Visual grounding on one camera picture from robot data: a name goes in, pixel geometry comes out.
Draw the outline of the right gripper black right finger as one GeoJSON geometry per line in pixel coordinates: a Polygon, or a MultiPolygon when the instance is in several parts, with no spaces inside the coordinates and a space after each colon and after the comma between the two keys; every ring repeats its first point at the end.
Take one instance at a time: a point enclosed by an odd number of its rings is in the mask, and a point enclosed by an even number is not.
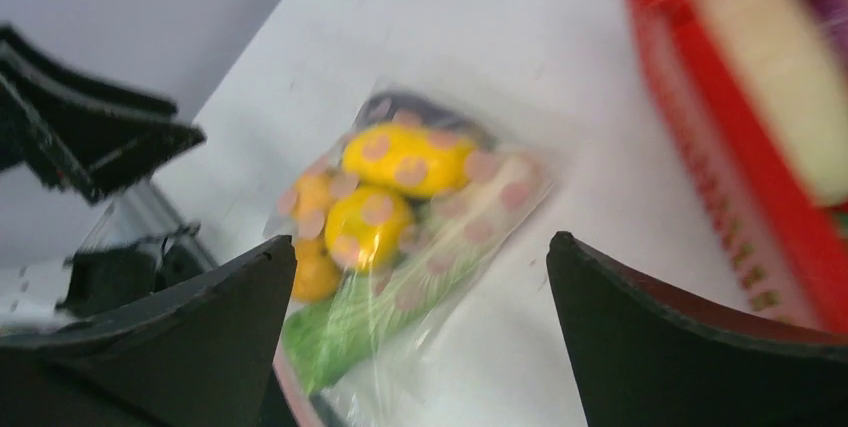
{"type": "Polygon", "coordinates": [[[546,265],[589,425],[846,424],[845,336],[717,304],[568,232],[546,265]]]}

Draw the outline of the yellow mango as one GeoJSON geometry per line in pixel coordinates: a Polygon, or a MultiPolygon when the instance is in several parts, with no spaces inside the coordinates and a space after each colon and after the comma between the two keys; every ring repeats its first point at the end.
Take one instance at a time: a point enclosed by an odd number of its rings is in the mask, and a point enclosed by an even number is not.
{"type": "Polygon", "coordinates": [[[297,261],[291,297],[302,303],[315,303],[332,297],[342,274],[320,239],[296,239],[297,261]]]}

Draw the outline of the yellow lemon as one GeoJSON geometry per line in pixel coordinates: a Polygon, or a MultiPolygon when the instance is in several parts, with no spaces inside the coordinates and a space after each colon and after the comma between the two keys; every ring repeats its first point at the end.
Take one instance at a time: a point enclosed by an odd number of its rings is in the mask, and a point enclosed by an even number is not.
{"type": "Polygon", "coordinates": [[[330,208],[352,194],[358,184],[354,174],[306,172],[280,197],[277,212],[292,220],[299,238],[314,240],[322,233],[330,208]]]}

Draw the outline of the yellow squash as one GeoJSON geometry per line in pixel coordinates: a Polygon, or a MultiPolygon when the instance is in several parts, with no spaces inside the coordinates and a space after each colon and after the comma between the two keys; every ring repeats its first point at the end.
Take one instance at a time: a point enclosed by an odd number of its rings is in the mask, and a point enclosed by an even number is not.
{"type": "Polygon", "coordinates": [[[363,181],[423,199],[465,187],[466,159],[478,149],[472,138],[447,130],[380,123],[350,139],[340,166],[363,181]]]}

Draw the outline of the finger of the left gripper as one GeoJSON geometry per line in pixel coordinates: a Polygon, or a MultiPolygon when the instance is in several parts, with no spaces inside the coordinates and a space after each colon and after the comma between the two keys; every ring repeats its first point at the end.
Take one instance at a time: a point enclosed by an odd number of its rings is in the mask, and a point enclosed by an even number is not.
{"type": "Polygon", "coordinates": [[[90,205],[202,144],[171,100],[87,76],[1,27],[1,168],[25,164],[47,189],[90,205]]]}

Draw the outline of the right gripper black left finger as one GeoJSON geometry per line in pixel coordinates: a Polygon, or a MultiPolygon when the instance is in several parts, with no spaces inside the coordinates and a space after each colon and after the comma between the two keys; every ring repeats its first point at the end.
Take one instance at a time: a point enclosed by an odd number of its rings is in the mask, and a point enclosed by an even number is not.
{"type": "Polygon", "coordinates": [[[47,334],[1,341],[5,426],[290,426],[273,370],[295,273],[278,236],[47,334]]]}

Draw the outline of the green napa cabbage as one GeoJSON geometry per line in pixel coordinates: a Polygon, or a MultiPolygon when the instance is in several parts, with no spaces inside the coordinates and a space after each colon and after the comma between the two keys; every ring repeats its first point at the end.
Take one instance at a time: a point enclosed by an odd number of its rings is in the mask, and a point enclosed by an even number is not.
{"type": "Polygon", "coordinates": [[[514,150],[496,158],[489,180],[422,207],[411,251],[393,270],[355,276],[335,298],[286,320],[281,344],[305,394],[335,384],[472,282],[541,202],[552,178],[537,156],[514,150]]]}

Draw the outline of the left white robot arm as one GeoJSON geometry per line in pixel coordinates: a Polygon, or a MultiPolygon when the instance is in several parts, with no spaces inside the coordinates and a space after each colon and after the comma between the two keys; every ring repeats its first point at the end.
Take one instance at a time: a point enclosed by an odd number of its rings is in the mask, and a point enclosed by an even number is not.
{"type": "MultiPolygon", "coordinates": [[[[1,27],[1,168],[23,167],[46,190],[73,192],[91,206],[146,183],[166,163],[201,145],[203,131],[177,118],[164,97],[88,76],[53,60],[10,24],[1,27]]],[[[1,333],[47,334],[122,307],[193,275],[170,252],[198,232],[177,222],[111,246],[86,244],[50,262],[65,291],[1,295],[1,333]]]]}

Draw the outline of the clear pink-dotted zip bag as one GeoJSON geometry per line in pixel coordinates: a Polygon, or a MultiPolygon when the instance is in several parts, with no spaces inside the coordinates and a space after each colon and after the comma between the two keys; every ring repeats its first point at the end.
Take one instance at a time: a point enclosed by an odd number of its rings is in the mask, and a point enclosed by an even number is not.
{"type": "MultiPolygon", "coordinates": [[[[456,194],[471,184],[489,180],[499,168],[497,153],[518,150],[529,151],[537,156],[552,178],[547,194],[556,179],[554,171],[548,166],[545,154],[538,147],[530,141],[517,138],[511,130],[503,129],[481,117],[471,106],[458,99],[427,94],[407,85],[384,83],[376,86],[370,92],[350,129],[326,153],[307,167],[280,194],[278,200],[306,172],[322,170],[345,172],[340,166],[340,161],[347,143],[357,133],[380,123],[399,123],[436,128],[472,138],[478,143],[479,149],[470,154],[465,162],[465,173],[469,182],[459,190],[431,198],[418,199],[409,197],[394,188],[363,181],[357,176],[359,178],[357,187],[363,185],[379,186],[391,189],[403,196],[413,209],[415,222],[402,234],[396,257],[380,270],[359,274],[340,268],[332,259],[342,274],[342,281],[337,292],[332,297],[322,301],[335,298],[346,282],[355,276],[374,277],[393,270],[401,262],[402,257],[411,251],[412,232],[418,226],[422,207],[434,200],[456,194]]],[[[265,237],[287,234],[292,240],[292,245],[296,239],[301,239],[297,236],[296,227],[292,220],[282,217],[277,212],[277,204],[268,215],[263,234],[265,237]]],[[[420,349],[441,327],[444,319],[487,267],[480,271],[472,282],[455,291],[453,295],[449,296],[445,302],[434,308],[428,315],[409,325],[395,337],[382,344],[372,357],[355,365],[332,386],[312,395],[305,394],[301,389],[284,353],[280,335],[278,351],[274,359],[274,370],[295,421],[302,426],[394,425],[397,421],[396,412],[399,410],[408,411],[413,406],[413,392],[403,386],[403,381],[409,378],[409,368],[418,361],[420,349]]],[[[292,297],[291,299],[293,310],[286,316],[284,324],[292,314],[301,308],[322,302],[302,303],[292,297]]]]}

